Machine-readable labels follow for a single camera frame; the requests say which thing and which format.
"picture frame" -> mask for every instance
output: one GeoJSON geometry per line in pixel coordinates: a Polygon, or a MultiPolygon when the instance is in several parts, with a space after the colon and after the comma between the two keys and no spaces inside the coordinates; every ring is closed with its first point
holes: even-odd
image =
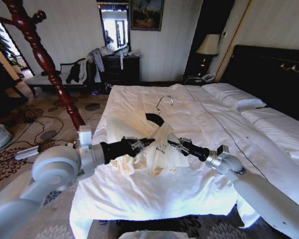
{"type": "Polygon", "coordinates": [[[160,31],[164,0],[131,0],[131,30],[160,31]]]}

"carpet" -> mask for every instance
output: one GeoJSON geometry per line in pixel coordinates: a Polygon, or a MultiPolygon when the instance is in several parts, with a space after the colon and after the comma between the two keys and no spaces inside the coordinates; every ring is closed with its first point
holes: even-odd
{"type": "MultiPolygon", "coordinates": [[[[24,83],[18,88],[29,97],[29,101],[0,118],[13,133],[13,139],[0,150],[0,190],[19,174],[31,170],[35,156],[15,161],[15,154],[23,149],[39,145],[39,152],[54,146],[75,142],[77,132],[54,93],[37,91],[33,97],[24,83]]],[[[104,111],[108,96],[91,96],[79,92],[71,93],[73,102],[85,122],[94,132],[104,111]]],[[[42,209],[27,224],[13,234],[13,239],[72,239],[69,214],[77,185],[60,192],[53,191],[45,199],[42,209]]],[[[117,239],[125,232],[137,230],[159,230],[186,232],[198,239],[259,239],[288,238],[259,219],[251,228],[240,229],[243,224],[236,208],[228,216],[189,215],[182,218],[135,221],[93,221],[89,239],[117,239]]]]}

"black headboard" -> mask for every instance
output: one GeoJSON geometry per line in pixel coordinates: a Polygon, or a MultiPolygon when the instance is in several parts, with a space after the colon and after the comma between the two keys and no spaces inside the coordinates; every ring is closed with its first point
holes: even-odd
{"type": "Polygon", "coordinates": [[[299,120],[299,50],[236,45],[220,82],[299,120]]]}

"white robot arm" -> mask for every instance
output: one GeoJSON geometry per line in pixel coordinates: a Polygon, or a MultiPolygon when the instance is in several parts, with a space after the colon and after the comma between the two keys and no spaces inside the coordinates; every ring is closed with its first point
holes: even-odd
{"type": "MultiPolygon", "coordinates": [[[[80,127],[80,153],[67,146],[44,151],[32,171],[18,176],[0,192],[0,238],[8,238],[42,207],[46,195],[63,190],[94,174],[98,165],[128,154],[136,156],[154,139],[124,137],[120,142],[91,144],[91,132],[80,127]]],[[[185,156],[192,154],[208,167],[226,175],[236,191],[272,227],[299,239],[299,205],[263,177],[243,167],[240,160],[222,145],[216,151],[197,147],[190,139],[175,137],[168,141],[185,156]]]]}
{"type": "Polygon", "coordinates": [[[55,146],[40,154],[32,171],[26,171],[0,192],[0,239],[8,238],[32,218],[53,190],[63,190],[90,177],[98,165],[128,154],[135,157],[154,139],[124,137],[121,141],[97,145],[91,143],[91,131],[80,127],[80,152],[67,146],[55,146]]]}
{"type": "Polygon", "coordinates": [[[192,154],[206,166],[226,175],[240,196],[269,225],[293,239],[299,239],[299,205],[265,178],[244,168],[237,157],[229,154],[227,146],[221,145],[216,152],[197,147],[187,138],[168,142],[185,156],[192,154]]]}

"metal hanger hook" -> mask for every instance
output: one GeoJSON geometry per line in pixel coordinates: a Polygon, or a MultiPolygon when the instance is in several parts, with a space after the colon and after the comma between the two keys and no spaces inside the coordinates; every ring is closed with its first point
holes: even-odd
{"type": "Polygon", "coordinates": [[[172,106],[172,105],[173,105],[173,103],[174,103],[174,100],[173,100],[173,98],[172,98],[171,96],[162,96],[162,97],[160,98],[160,100],[159,100],[159,102],[158,102],[157,106],[156,106],[156,110],[158,110],[158,114],[157,114],[157,115],[159,115],[159,114],[160,114],[160,109],[158,108],[158,106],[159,106],[159,104],[160,104],[161,100],[162,100],[164,97],[169,97],[169,98],[170,98],[171,106],[172,106]]]}

